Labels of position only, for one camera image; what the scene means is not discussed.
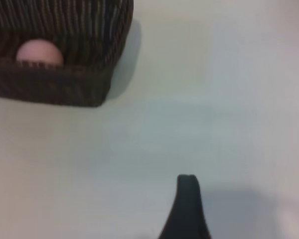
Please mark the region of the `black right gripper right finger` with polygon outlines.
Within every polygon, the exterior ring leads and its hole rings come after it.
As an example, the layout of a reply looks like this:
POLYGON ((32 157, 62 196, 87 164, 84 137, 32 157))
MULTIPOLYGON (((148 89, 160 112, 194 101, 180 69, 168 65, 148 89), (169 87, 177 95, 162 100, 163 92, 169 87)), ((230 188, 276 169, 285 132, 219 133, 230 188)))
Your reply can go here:
POLYGON ((194 191, 194 208, 195 220, 197 222, 198 234, 200 239, 211 239, 211 234, 208 229, 205 214, 203 210, 203 203, 200 191, 200 185, 195 175, 189 175, 192 181, 192 188, 194 191))

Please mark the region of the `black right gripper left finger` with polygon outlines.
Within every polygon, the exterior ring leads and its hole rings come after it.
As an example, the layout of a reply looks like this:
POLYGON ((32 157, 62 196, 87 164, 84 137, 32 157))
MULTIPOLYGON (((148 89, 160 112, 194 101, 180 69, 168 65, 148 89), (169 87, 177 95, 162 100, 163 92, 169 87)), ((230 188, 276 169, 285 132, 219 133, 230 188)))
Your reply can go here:
POLYGON ((177 177, 176 195, 159 239, 185 239, 187 237, 189 176, 177 177))

